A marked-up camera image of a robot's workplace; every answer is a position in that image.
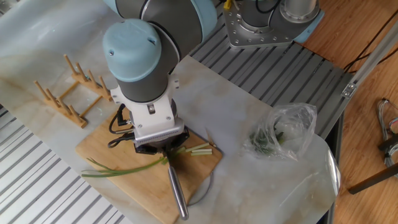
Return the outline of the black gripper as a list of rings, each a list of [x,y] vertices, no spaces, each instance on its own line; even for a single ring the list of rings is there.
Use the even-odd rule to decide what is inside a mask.
[[[190,137],[189,130],[185,126],[183,132],[176,136],[166,138],[161,141],[155,141],[150,143],[141,144],[138,146],[134,145],[135,152],[138,154],[155,155],[161,153],[165,158],[171,158],[173,156],[172,150],[180,147]]]

